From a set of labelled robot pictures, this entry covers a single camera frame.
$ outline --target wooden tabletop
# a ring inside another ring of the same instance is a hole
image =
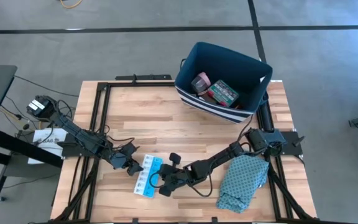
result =
[[[90,125],[96,85],[97,82],[87,81],[81,87],[74,121],[85,129]],[[274,126],[282,131],[292,130],[294,127],[283,83],[271,82],[268,94]],[[181,102],[174,87],[113,87],[106,120],[111,128],[108,134],[114,138],[135,137],[134,144],[140,148],[133,157],[139,163],[142,163],[145,154],[151,154],[171,164],[168,157],[175,152],[181,155],[180,166],[209,158],[226,148],[236,140],[245,122],[233,124],[187,106]],[[250,126],[258,127],[256,117]],[[63,163],[51,218],[67,206],[76,161],[77,158],[69,158]],[[305,211],[315,217],[303,164],[294,156],[282,156],[282,161],[289,191]],[[274,221],[269,183],[256,191],[249,208],[242,214],[216,208],[219,187],[228,166],[229,162],[213,171],[213,193],[208,198],[200,197],[187,186],[176,189],[171,197],[158,194],[157,189],[154,198],[147,198],[133,193],[139,173],[130,177],[126,170],[114,170],[102,161],[91,222],[131,222],[132,218],[139,218],[140,222],[210,222],[211,217],[217,217],[220,222]],[[80,169],[81,165],[73,194],[77,190]],[[209,181],[196,185],[196,188],[201,193],[208,193]],[[282,194],[277,191],[282,216],[285,217]],[[82,203],[80,218],[85,215],[85,206]]]

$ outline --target blue storage bin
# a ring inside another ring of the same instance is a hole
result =
[[[239,94],[241,110],[214,105],[195,96],[191,81],[205,72],[211,84],[223,80]],[[194,45],[175,80],[182,101],[190,106],[240,123],[254,114],[262,102],[273,69],[266,63],[217,45]]]

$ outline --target patterned cloth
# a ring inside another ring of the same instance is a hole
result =
[[[268,162],[259,157],[244,155],[233,159],[224,176],[216,206],[243,212],[258,187],[265,184],[268,169]]]

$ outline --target striped bin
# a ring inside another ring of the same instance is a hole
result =
[[[223,80],[239,94],[241,110],[214,105],[195,97],[191,81],[205,72],[215,83]],[[266,63],[217,45],[198,42],[194,45],[175,80],[181,100],[195,108],[241,123],[254,114],[262,102],[273,69]]]

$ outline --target pill organizer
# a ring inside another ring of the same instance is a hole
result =
[[[145,155],[143,160],[143,170],[139,173],[137,178],[134,193],[146,197],[154,197],[155,189],[150,185],[150,176],[160,170],[162,159],[159,157]],[[157,185],[158,175],[152,178],[152,184]]]

